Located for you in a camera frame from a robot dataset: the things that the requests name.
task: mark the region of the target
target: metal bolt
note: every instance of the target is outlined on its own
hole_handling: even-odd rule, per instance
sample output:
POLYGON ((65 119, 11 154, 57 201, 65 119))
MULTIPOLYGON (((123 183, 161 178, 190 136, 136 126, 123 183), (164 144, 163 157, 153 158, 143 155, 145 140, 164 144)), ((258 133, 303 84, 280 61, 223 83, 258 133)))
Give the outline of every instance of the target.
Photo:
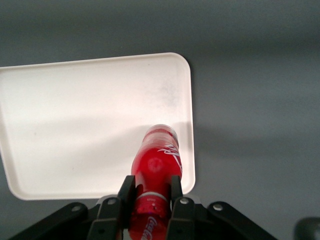
POLYGON ((81 209, 81 206, 74 206, 72 209, 71 209, 71 211, 72 212, 76 212, 76 211, 79 211, 81 209))
POLYGON ((117 201, 117 200, 116 200, 115 198, 111 198, 111 199, 108 200, 107 204, 108 204, 108 205, 112 205, 112 204, 115 204, 116 201, 117 201))
POLYGON ((187 204, 187 203, 189 203, 189 200, 187 198, 181 198, 180 203, 187 204))
POLYGON ((216 211, 221 211, 224 209, 224 207, 221 206, 221 204, 215 204, 215 205, 213 205, 213 209, 216 211))

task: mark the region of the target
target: plastic tray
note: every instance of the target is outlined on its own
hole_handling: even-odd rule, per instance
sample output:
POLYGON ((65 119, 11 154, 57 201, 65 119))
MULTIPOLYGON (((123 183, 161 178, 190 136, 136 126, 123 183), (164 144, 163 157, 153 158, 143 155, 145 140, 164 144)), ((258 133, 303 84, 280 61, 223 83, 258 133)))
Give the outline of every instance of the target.
POLYGON ((23 200, 116 194, 145 132, 178 135, 184 193, 195 184, 190 67, 176 53, 0 68, 0 152, 23 200))

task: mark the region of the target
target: plastic bottle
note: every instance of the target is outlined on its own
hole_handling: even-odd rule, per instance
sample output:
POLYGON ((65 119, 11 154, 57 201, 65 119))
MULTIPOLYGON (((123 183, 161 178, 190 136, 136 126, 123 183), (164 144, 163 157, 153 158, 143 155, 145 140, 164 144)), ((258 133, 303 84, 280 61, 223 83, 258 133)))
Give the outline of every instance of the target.
POLYGON ((129 224, 133 240, 164 240, 171 215, 171 177, 182 177, 176 132, 169 126, 152 126, 132 163, 137 196, 129 224))

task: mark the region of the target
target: bottle label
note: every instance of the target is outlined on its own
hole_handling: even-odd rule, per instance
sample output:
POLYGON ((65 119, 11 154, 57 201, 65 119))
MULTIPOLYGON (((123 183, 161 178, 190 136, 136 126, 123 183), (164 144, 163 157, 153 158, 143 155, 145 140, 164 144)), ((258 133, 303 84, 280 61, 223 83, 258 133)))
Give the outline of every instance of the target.
POLYGON ((165 145, 166 148, 162 148, 159 149, 158 152, 163 151, 163 153, 168 154, 168 155, 172 155, 176 161, 176 163, 178 164, 180 171, 182 173, 182 164, 181 164, 181 160, 180 160, 180 154, 178 149, 173 146, 172 144, 167 144, 165 145))
POLYGON ((157 220, 153 216, 148 217, 148 221, 145 225, 141 240, 152 240, 152 232, 157 225, 157 220))

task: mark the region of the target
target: gray background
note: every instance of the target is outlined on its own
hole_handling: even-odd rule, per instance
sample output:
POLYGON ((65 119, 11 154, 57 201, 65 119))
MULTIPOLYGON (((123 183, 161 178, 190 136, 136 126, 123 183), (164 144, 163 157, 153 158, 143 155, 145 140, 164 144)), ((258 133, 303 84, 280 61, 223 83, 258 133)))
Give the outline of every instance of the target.
MULTIPOLYGON (((163 52, 191 68, 191 193, 292 239, 320 216, 319 1, 0 3, 1 67, 163 52)), ((15 198, 1 165, 0 239, 69 202, 15 198)))

